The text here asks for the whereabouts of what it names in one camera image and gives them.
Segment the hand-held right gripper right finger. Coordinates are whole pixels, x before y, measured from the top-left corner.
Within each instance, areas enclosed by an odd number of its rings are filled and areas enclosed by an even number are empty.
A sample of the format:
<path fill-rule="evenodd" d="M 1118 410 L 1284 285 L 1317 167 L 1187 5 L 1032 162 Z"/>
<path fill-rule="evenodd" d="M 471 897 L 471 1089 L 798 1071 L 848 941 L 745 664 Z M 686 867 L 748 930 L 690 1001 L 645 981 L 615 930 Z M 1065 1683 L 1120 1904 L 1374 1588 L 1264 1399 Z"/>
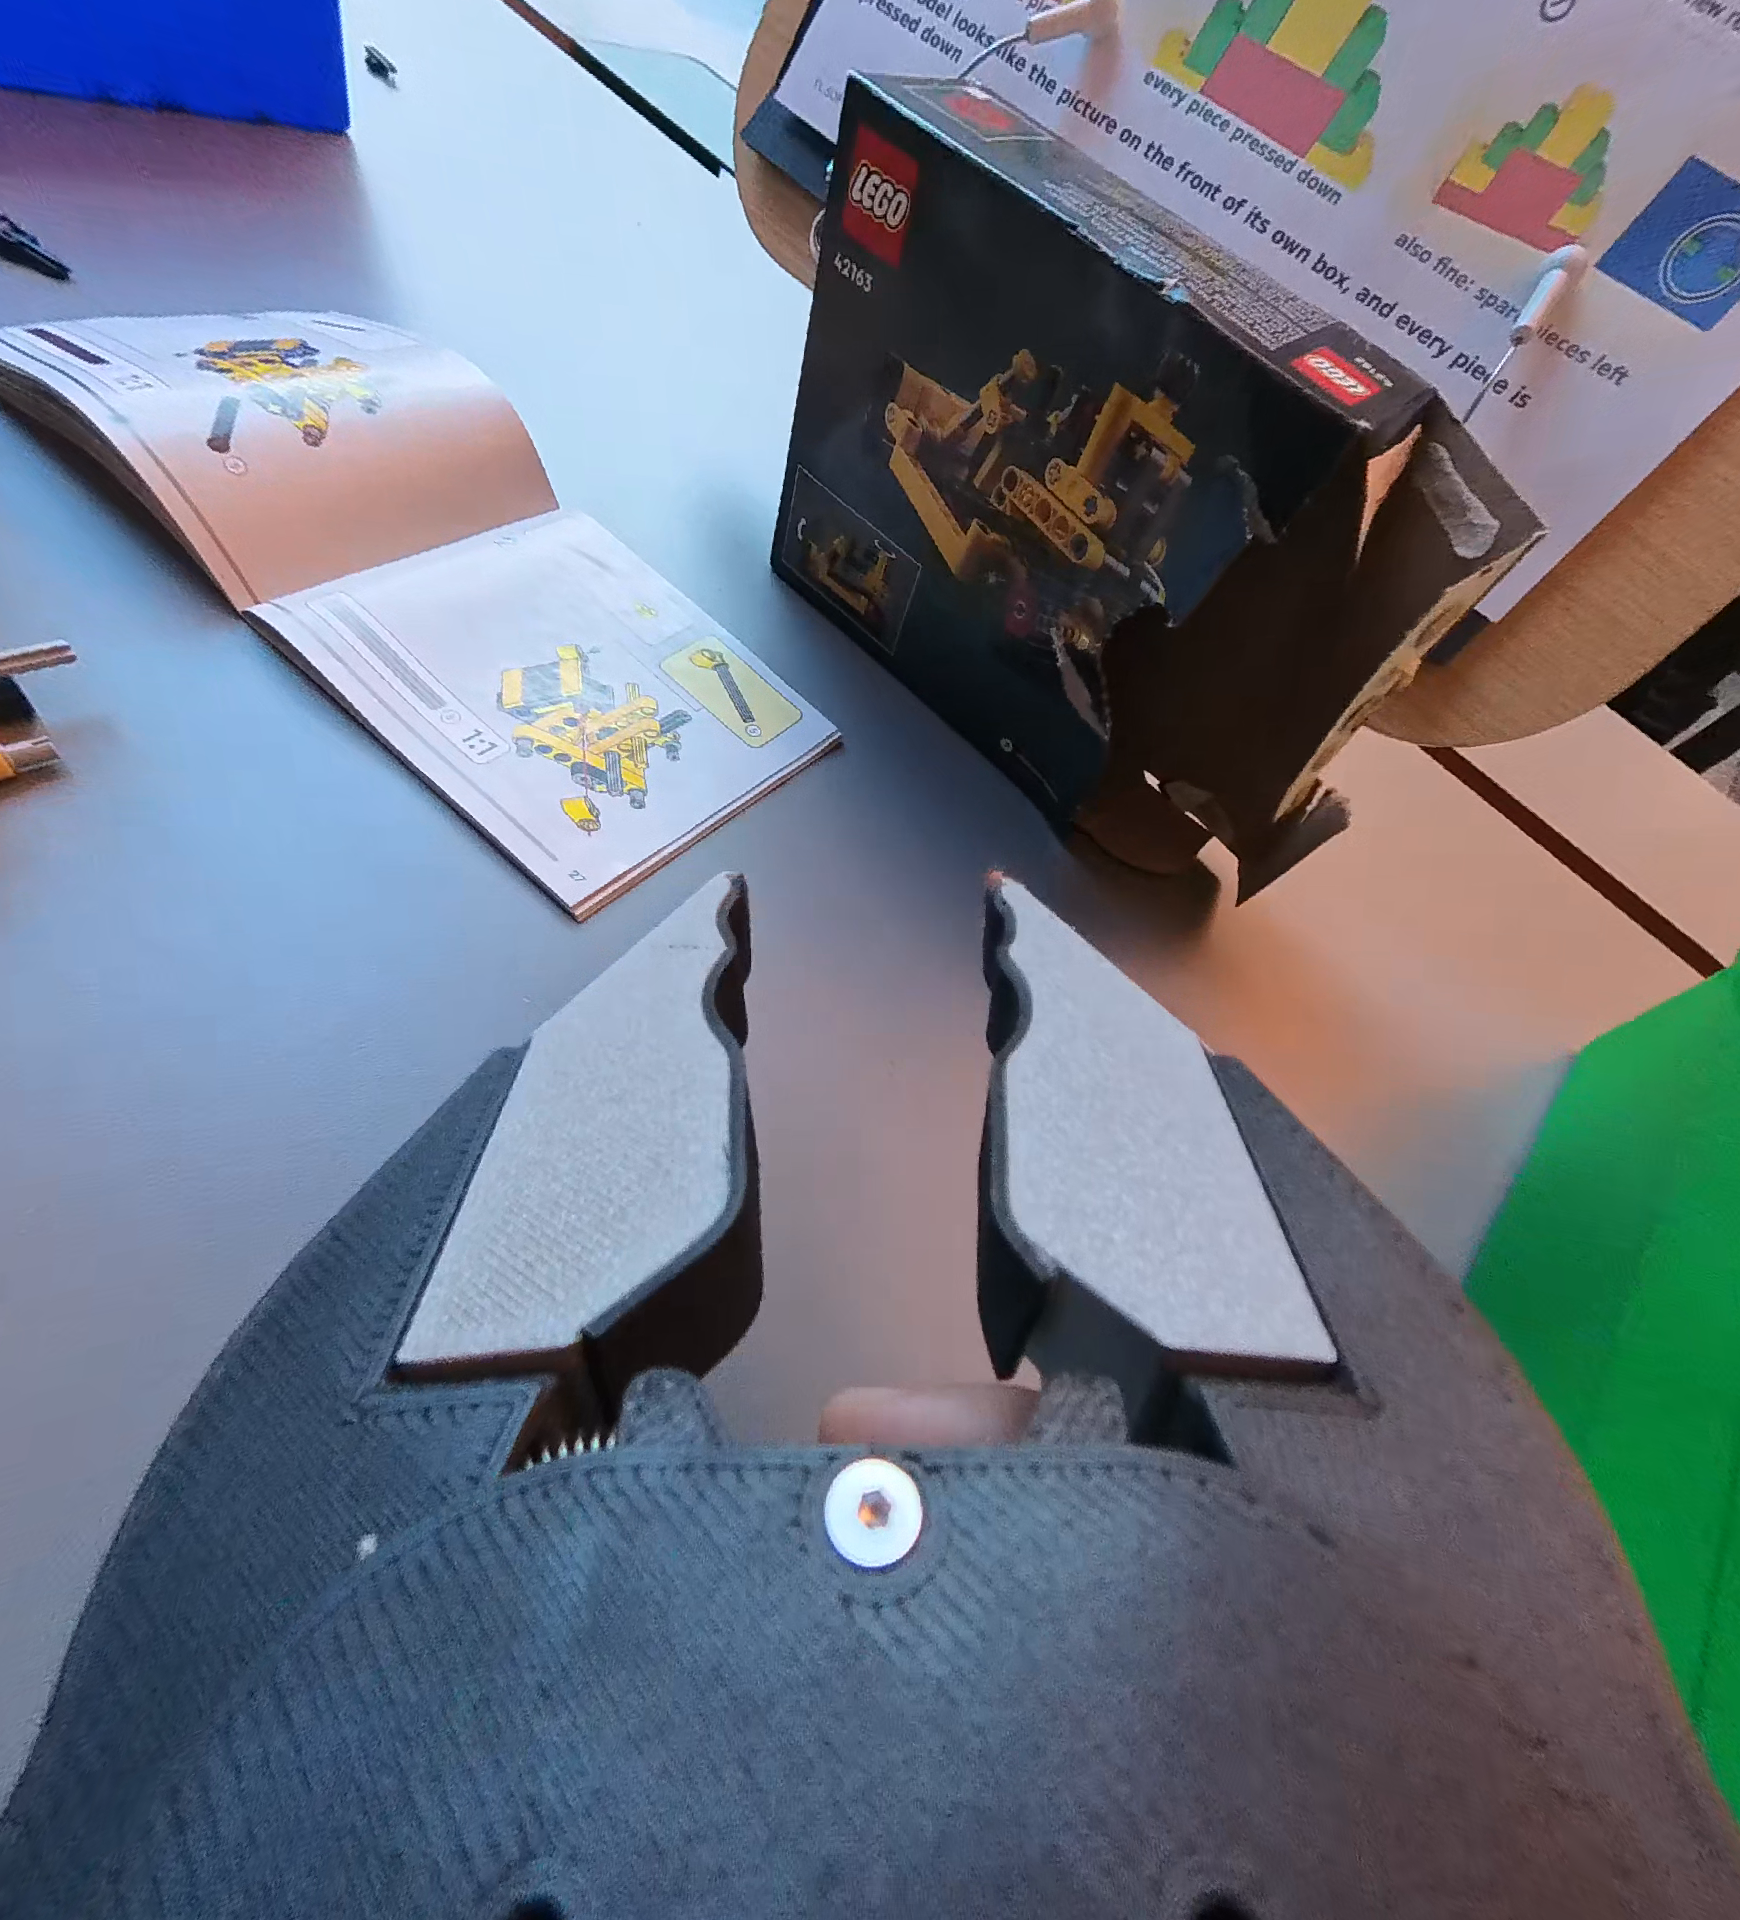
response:
<path fill-rule="evenodd" d="M 978 1324 L 1102 1377 L 1132 1441 L 1231 1455 L 1204 1377 L 1327 1379 L 1337 1344 L 1213 1057 L 1016 879 L 985 886 L 993 1055 L 978 1145 Z"/>

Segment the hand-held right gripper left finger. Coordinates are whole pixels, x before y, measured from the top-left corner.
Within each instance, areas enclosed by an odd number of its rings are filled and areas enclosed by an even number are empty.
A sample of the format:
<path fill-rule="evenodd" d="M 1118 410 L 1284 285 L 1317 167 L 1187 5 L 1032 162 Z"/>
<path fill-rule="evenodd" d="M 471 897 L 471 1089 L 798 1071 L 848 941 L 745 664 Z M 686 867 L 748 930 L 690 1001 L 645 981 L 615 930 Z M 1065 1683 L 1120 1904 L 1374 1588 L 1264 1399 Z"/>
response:
<path fill-rule="evenodd" d="M 719 873 L 545 1019 L 392 1370 L 531 1379 L 507 1467 L 601 1446 L 627 1385 L 706 1377 L 762 1306 L 748 886 Z"/>

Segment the open lego instruction booklet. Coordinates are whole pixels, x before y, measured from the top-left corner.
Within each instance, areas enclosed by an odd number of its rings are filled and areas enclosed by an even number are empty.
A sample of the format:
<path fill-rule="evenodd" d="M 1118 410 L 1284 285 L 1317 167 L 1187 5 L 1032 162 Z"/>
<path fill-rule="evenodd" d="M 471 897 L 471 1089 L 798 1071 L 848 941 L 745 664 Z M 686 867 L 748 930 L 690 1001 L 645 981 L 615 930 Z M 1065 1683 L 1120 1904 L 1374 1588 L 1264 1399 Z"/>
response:
<path fill-rule="evenodd" d="M 833 724 L 557 504 L 509 399 L 337 312 L 0 327 L 0 399 L 572 918 L 833 749 Z"/>

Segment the black lego box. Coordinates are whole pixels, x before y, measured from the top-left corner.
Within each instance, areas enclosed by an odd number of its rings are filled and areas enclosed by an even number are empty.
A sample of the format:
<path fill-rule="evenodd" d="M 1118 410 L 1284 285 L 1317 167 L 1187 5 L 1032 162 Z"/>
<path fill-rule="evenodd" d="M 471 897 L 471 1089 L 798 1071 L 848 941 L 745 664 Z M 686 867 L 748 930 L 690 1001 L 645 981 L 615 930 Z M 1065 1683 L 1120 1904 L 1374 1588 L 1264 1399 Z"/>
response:
<path fill-rule="evenodd" d="M 771 562 L 1066 833 L 1247 899 L 1538 515 L 1325 309 L 953 80 L 851 78 Z"/>

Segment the person's right hand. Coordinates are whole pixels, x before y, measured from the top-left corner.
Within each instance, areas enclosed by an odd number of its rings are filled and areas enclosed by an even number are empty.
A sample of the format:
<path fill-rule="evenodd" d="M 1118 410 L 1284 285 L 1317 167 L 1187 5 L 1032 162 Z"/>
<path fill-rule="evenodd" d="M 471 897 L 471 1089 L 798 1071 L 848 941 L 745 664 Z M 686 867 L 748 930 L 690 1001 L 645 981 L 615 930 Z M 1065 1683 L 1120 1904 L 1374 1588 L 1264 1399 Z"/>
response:
<path fill-rule="evenodd" d="M 822 1406 L 815 1438 L 880 1455 L 1009 1444 L 1026 1435 L 1038 1402 L 1038 1389 L 1007 1383 L 850 1387 Z"/>

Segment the green cloth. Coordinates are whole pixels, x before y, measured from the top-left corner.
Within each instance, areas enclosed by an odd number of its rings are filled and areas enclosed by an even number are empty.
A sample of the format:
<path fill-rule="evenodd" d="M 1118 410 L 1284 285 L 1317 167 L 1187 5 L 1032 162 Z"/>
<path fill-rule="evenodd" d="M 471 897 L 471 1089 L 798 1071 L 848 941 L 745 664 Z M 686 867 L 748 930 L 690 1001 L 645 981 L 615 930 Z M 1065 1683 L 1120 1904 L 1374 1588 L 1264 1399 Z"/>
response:
<path fill-rule="evenodd" d="M 1468 1290 L 1594 1482 L 1740 1822 L 1740 953 L 1577 1053 Z"/>

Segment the dark glass panel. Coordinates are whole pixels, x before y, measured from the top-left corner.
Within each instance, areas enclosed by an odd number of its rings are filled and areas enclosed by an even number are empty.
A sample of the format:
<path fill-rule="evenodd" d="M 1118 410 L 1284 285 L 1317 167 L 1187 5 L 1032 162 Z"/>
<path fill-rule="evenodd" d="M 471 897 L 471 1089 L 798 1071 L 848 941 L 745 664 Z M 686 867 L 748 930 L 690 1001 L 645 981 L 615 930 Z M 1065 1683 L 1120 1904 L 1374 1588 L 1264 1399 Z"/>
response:
<path fill-rule="evenodd" d="M 511 1 L 687 156 L 733 172 L 738 82 L 762 1 Z"/>

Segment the white printed instruction sheet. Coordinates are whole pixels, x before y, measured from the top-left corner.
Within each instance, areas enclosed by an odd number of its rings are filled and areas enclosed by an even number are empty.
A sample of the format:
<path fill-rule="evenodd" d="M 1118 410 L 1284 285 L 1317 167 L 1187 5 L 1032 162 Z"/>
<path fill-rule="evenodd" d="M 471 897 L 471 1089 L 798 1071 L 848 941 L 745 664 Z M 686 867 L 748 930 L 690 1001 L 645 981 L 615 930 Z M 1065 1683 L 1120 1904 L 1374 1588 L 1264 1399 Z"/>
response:
<path fill-rule="evenodd" d="M 978 83 L 1351 318 L 1454 410 L 1549 252 L 1590 265 L 1471 431 L 1549 528 L 1509 612 L 1740 386 L 1740 3 L 1122 3 Z"/>

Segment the blue box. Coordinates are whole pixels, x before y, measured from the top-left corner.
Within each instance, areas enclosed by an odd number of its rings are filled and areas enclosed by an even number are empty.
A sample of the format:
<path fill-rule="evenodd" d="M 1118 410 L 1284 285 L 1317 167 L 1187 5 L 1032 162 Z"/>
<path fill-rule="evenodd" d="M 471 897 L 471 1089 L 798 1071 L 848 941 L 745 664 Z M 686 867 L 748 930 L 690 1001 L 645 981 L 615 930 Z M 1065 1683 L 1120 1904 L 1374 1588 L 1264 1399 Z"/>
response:
<path fill-rule="evenodd" d="M 0 1 L 0 87 L 350 127 L 337 1 Z"/>

